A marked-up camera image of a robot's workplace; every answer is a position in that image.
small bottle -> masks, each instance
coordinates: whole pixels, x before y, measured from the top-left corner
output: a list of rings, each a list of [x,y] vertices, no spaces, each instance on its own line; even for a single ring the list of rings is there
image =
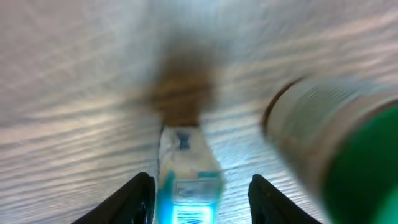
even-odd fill
[[[199,128],[164,127],[159,162],[158,222],[216,223],[224,177]]]
[[[398,223],[398,88],[303,78],[266,111],[264,129],[333,223]]]

brown rim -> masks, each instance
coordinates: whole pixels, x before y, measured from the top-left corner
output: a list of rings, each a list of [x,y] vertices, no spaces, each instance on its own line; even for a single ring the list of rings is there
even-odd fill
[[[288,84],[286,84],[281,90],[279,90],[277,92],[277,94],[271,99],[271,101],[269,102],[267,108],[266,108],[266,112],[264,113],[263,116],[263,121],[262,121],[262,129],[265,133],[267,133],[267,125],[268,125],[268,118],[271,115],[271,111],[274,108],[276,102],[279,100],[279,98],[290,88],[292,87],[294,84],[301,82],[302,80],[306,79],[308,77],[308,75],[299,77],[291,82],[289,82]]]

wooden table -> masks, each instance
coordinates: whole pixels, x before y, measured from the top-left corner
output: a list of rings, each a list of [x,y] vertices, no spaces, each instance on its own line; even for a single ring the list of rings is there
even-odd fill
[[[70,223],[139,171],[162,121],[198,123],[250,223],[253,174],[318,219],[259,122],[303,74],[398,72],[396,0],[2,0],[0,223]]]

black object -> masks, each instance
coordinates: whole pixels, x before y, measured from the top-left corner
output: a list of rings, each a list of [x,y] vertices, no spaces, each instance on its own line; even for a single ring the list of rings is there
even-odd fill
[[[320,224],[262,176],[249,185],[252,224]],[[73,224],[151,224],[155,180],[141,172]]]
[[[155,179],[141,172],[73,224],[151,224]]]
[[[252,224],[320,224],[261,175],[249,185]]]

green object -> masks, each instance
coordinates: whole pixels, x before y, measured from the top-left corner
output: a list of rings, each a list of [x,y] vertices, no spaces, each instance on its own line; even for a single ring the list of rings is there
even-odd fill
[[[342,143],[323,186],[333,223],[398,223],[398,106]]]

